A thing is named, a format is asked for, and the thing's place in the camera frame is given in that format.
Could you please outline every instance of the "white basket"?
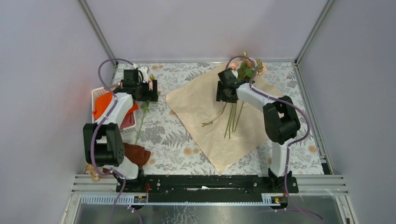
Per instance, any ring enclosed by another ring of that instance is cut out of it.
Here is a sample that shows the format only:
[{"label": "white basket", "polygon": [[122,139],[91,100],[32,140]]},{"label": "white basket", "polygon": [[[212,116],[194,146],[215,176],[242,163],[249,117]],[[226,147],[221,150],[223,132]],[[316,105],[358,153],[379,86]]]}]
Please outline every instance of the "white basket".
[{"label": "white basket", "polygon": [[[116,88],[116,86],[110,87],[111,90],[114,90],[115,88]],[[94,108],[95,108],[96,99],[97,99],[98,97],[100,97],[100,96],[103,96],[103,95],[104,95],[105,93],[107,93],[107,92],[108,92],[108,91],[105,90],[105,88],[103,88],[103,87],[100,87],[100,88],[97,88],[97,89],[92,90],[92,92],[91,92],[92,110],[94,110]],[[135,111],[134,111],[133,113],[134,113],[134,125],[129,126],[129,127],[126,127],[126,128],[123,128],[123,129],[120,129],[121,135],[123,135],[123,134],[128,134],[128,133],[131,133],[131,132],[135,132],[135,131],[136,131],[136,129],[135,129],[135,126],[136,126],[136,115],[135,115]],[[92,123],[95,123],[95,122],[96,122],[96,120],[95,120],[95,118],[93,117],[93,114],[92,114]]]}]

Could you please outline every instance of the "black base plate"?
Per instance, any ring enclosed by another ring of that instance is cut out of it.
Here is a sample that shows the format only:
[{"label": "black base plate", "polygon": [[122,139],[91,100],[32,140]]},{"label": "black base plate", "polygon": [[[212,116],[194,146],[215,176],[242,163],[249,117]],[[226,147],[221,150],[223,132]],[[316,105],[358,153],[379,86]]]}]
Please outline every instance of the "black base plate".
[{"label": "black base plate", "polygon": [[[140,179],[144,186],[150,185],[149,202],[262,202],[261,193],[284,193],[283,187],[274,190],[269,177],[257,175],[146,175]],[[128,184],[124,192],[146,193],[146,189],[135,189]],[[298,193],[295,177],[288,181],[289,193]]]}]

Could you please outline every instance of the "orange cloth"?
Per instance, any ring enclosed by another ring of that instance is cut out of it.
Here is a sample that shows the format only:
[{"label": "orange cloth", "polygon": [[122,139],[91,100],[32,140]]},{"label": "orange cloth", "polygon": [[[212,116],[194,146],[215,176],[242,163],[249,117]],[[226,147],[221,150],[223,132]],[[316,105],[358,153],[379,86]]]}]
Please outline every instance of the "orange cloth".
[{"label": "orange cloth", "polygon": [[[98,97],[95,102],[95,109],[92,111],[93,118],[97,120],[102,116],[102,114],[106,111],[106,108],[110,105],[111,100],[113,99],[113,96],[110,92],[105,93],[104,95]],[[136,111],[139,109],[139,106],[137,103],[134,103],[131,109],[127,112],[126,115],[129,115],[133,111]]]}]

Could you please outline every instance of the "brown cloth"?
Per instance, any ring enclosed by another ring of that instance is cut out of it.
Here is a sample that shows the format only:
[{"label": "brown cloth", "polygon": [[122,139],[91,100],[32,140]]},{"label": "brown cloth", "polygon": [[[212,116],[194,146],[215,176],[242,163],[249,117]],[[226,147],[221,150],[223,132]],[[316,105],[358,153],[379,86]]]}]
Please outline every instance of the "brown cloth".
[{"label": "brown cloth", "polygon": [[134,164],[142,167],[149,161],[151,152],[146,151],[144,147],[124,143],[124,148],[125,156]]},{"label": "brown cloth", "polygon": [[[124,148],[125,156],[134,164],[138,166],[143,166],[147,163],[147,161],[149,161],[151,152],[146,151],[144,147],[124,143]],[[92,181],[98,181],[100,179],[100,176],[95,172],[91,164],[87,163],[85,166],[85,170],[87,174],[91,174]],[[106,173],[107,171],[107,168],[103,168],[102,172]]]}]

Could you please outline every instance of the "red wire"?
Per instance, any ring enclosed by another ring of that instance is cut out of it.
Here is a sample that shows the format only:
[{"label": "red wire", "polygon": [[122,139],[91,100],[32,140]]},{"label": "red wire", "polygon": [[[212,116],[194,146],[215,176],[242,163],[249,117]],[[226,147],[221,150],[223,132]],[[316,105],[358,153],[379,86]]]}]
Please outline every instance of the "red wire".
[{"label": "red wire", "polygon": [[149,190],[150,190],[150,184],[146,183],[146,200],[148,201],[147,195],[149,194]]}]

